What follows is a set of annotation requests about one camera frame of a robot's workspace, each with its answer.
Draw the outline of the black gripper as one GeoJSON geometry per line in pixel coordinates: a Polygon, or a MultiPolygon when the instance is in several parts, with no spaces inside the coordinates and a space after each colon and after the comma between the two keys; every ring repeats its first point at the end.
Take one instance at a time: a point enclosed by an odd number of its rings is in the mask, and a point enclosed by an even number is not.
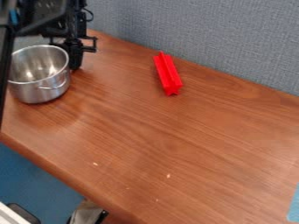
{"type": "Polygon", "coordinates": [[[70,70],[80,68],[82,53],[96,51],[97,38],[86,34],[86,23],[93,20],[93,13],[86,6],[86,0],[66,0],[62,16],[49,22],[41,32],[50,39],[49,44],[69,54],[70,70]]]}

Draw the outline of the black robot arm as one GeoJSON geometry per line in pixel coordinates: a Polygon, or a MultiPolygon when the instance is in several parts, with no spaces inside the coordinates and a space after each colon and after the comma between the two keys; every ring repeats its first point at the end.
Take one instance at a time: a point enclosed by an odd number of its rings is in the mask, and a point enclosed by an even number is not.
{"type": "Polygon", "coordinates": [[[96,51],[97,38],[86,35],[86,0],[0,0],[0,127],[6,85],[17,37],[41,35],[50,39],[43,48],[62,52],[66,62],[51,75],[77,70],[82,53],[96,51]]]}

